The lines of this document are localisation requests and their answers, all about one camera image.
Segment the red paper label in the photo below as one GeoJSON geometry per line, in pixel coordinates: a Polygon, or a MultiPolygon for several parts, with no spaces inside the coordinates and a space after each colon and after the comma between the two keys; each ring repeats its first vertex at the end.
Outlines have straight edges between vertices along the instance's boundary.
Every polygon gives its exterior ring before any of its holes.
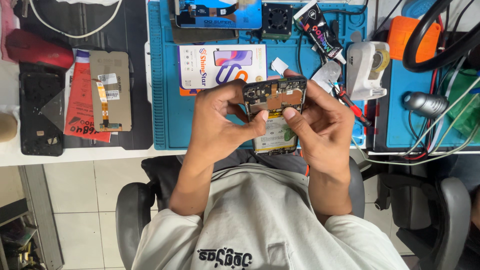
{"type": "Polygon", "coordinates": [[[63,133],[110,142],[110,132],[98,132],[94,127],[90,63],[75,63],[63,133]]]}

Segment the blue silicone repair mat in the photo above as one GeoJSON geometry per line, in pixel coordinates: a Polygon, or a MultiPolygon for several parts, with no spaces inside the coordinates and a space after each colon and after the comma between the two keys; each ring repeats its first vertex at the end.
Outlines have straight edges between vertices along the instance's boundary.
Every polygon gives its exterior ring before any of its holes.
{"type": "MultiPolygon", "coordinates": [[[[390,101],[388,105],[387,147],[411,147],[415,138],[408,124],[408,110],[403,108],[402,99],[407,92],[420,91],[428,93],[432,81],[432,72],[414,73],[403,67],[402,61],[392,60],[392,80],[390,84],[390,101]]],[[[412,125],[417,134],[423,126],[425,118],[412,114],[412,125]]],[[[440,137],[452,123],[449,116],[445,116],[440,137]]],[[[463,136],[455,128],[452,128],[442,142],[442,146],[459,146],[465,142],[463,136]]],[[[480,143],[470,143],[469,146],[480,146],[480,143]]]]}
{"type": "MultiPolygon", "coordinates": [[[[168,1],[149,2],[148,18],[150,33],[150,57],[152,61],[152,98],[153,98],[153,124],[154,124],[154,145],[157,150],[178,150],[186,149],[190,141],[192,132],[192,116],[194,96],[180,96],[179,93],[179,74],[177,61],[177,44],[173,42],[171,24],[168,14],[168,1]]],[[[285,3],[291,4],[294,8],[294,14],[305,3],[285,3]]],[[[322,10],[343,9],[347,11],[359,11],[360,5],[347,4],[320,4],[322,10]]],[[[345,15],[344,13],[330,12],[325,14],[329,25],[332,20],[338,20],[339,23],[339,41],[345,48],[350,43],[350,35],[355,31],[360,31],[365,37],[367,31],[367,11],[361,15],[345,15]]],[[[297,49],[300,32],[296,26],[292,26],[292,35],[289,40],[263,40],[261,43],[267,46],[267,66],[279,57],[290,69],[298,72],[297,49]]],[[[258,39],[251,39],[247,31],[239,31],[239,38],[234,40],[213,41],[205,44],[250,44],[250,40],[257,42],[258,39]]],[[[304,36],[300,50],[301,65],[303,74],[311,78],[320,66],[320,56],[318,52],[313,51],[313,43],[307,42],[304,36]]],[[[268,76],[278,75],[276,71],[268,69],[268,76]]],[[[355,102],[363,109],[363,101],[355,102]]],[[[234,123],[242,124],[235,116],[227,117],[234,123]]],[[[357,139],[358,144],[363,144],[363,127],[361,123],[356,122],[354,133],[360,134],[357,139]]],[[[251,148],[252,142],[248,141],[241,145],[241,148],[251,148]]]]}

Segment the white cable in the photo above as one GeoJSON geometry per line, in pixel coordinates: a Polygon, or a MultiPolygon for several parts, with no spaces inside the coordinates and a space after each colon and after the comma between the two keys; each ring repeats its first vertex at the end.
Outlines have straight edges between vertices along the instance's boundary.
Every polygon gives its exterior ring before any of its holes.
{"type": "MultiPolygon", "coordinates": [[[[470,101],[465,105],[465,107],[463,107],[463,109],[460,111],[460,113],[453,119],[452,123],[450,124],[450,126],[448,126],[447,130],[445,130],[445,133],[444,135],[442,136],[442,138],[440,139],[440,141],[438,142],[437,146],[433,149],[433,152],[435,152],[438,147],[440,147],[440,144],[442,144],[443,140],[445,139],[445,137],[447,136],[448,132],[450,131],[450,129],[452,129],[453,125],[455,124],[455,122],[460,119],[460,116],[463,114],[463,112],[465,112],[467,110],[467,108],[470,106],[470,104],[473,102],[473,100],[478,96],[478,94],[475,94],[473,95],[472,99],[470,99],[470,101]]],[[[441,154],[429,154],[431,156],[437,156],[437,155],[441,155],[441,154]]]]}
{"type": "Polygon", "coordinates": [[[453,108],[453,106],[455,106],[464,96],[466,96],[468,94],[468,92],[480,81],[480,77],[478,77],[466,90],[465,92],[459,97],[457,98],[457,100],[455,100],[452,104],[450,104],[450,106],[448,106],[448,108],[442,113],[440,114],[440,116],[437,118],[437,120],[435,120],[431,126],[418,138],[417,142],[412,146],[412,148],[410,148],[407,153],[410,153],[412,152],[415,147],[417,147],[417,145],[421,142],[421,140],[427,135],[427,133],[440,121],[440,119],[442,119],[449,110],[451,110],[453,108]]]}
{"type": "Polygon", "coordinates": [[[427,162],[430,162],[430,161],[433,161],[433,160],[438,160],[438,159],[441,159],[441,158],[444,158],[446,156],[450,156],[451,154],[454,154],[455,152],[458,152],[460,150],[462,150],[463,148],[465,148],[472,140],[473,138],[475,137],[475,135],[477,134],[478,130],[479,130],[479,125],[480,124],[477,124],[475,126],[475,128],[473,129],[472,133],[470,134],[470,136],[465,140],[465,142],[460,145],[459,147],[451,150],[451,151],[448,151],[447,153],[441,155],[441,156],[438,156],[438,157],[435,157],[433,159],[429,159],[429,160],[424,160],[424,161],[419,161],[419,162],[415,162],[415,163],[401,163],[401,162],[388,162],[388,161],[377,161],[377,160],[370,160],[368,159],[366,156],[365,156],[365,153],[361,150],[361,148],[359,147],[359,145],[357,144],[357,142],[355,142],[355,139],[352,137],[352,141],[353,143],[355,144],[355,146],[357,147],[357,149],[360,151],[361,155],[363,156],[363,159],[366,160],[366,161],[370,161],[370,162],[373,162],[373,163],[381,163],[381,164],[392,164],[392,165],[404,165],[404,166],[415,166],[415,165],[420,165],[420,164],[423,164],[423,163],[427,163],[427,162]]]}
{"type": "Polygon", "coordinates": [[[36,9],[35,9],[35,5],[33,4],[33,0],[30,0],[30,6],[32,6],[32,10],[33,10],[33,13],[35,14],[35,16],[37,17],[37,19],[43,23],[46,27],[52,29],[53,31],[56,31],[56,32],[59,32],[60,34],[62,35],[65,35],[67,37],[71,37],[71,38],[83,38],[83,37],[88,37],[88,36],[91,36],[93,34],[95,34],[96,32],[102,30],[105,26],[107,26],[114,18],[115,16],[117,15],[117,12],[119,11],[119,8],[120,8],[120,5],[121,5],[121,2],[123,0],[119,0],[119,3],[117,4],[117,8],[115,9],[115,12],[113,13],[113,15],[110,17],[110,19],[108,19],[104,24],[102,24],[99,28],[93,30],[92,32],[90,33],[87,33],[85,35],[81,35],[81,36],[72,36],[70,34],[67,34],[67,33],[64,33],[58,29],[55,29],[53,28],[52,26],[50,26],[49,24],[47,24],[44,20],[42,20],[42,18],[40,18],[40,16],[38,15],[38,13],[36,12],[36,9]]]}
{"type": "MultiPolygon", "coordinates": [[[[452,85],[453,85],[453,82],[455,81],[455,78],[456,76],[458,75],[458,71],[460,70],[460,68],[462,67],[463,65],[463,62],[465,61],[465,59],[467,59],[466,56],[462,57],[462,59],[460,59],[460,62],[458,62],[458,65],[456,66],[455,68],[455,71],[453,72],[453,75],[452,77],[450,78],[450,81],[448,83],[448,87],[447,87],[447,90],[445,92],[445,97],[448,98],[448,96],[450,95],[450,91],[452,90],[452,85]]],[[[430,144],[430,147],[427,149],[427,152],[430,153],[433,149],[433,147],[435,146],[435,144],[437,143],[437,140],[438,140],[438,136],[440,136],[440,131],[442,130],[442,127],[444,125],[444,118],[442,118],[442,120],[440,120],[440,122],[438,123],[438,126],[437,126],[437,130],[435,131],[435,135],[433,135],[433,140],[432,140],[432,143],[430,144]]]]}

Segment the white t-shirt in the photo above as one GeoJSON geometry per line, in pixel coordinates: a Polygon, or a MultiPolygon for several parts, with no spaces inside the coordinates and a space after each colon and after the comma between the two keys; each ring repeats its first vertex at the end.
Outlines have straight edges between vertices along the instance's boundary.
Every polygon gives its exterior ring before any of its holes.
{"type": "Polygon", "coordinates": [[[214,173],[204,220],[160,211],[145,226],[133,270],[353,270],[408,267],[377,226],[352,215],[325,227],[308,178],[242,164],[214,173]]]}

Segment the phone battery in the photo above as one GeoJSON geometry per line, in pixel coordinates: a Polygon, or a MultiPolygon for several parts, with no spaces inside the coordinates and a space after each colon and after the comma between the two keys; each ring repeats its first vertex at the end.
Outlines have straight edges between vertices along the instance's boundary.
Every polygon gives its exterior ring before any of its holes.
{"type": "Polygon", "coordinates": [[[265,135],[254,139],[255,151],[263,153],[276,148],[295,146],[296,135],[283,116],[269,117],[265,127],[265,135]]]}

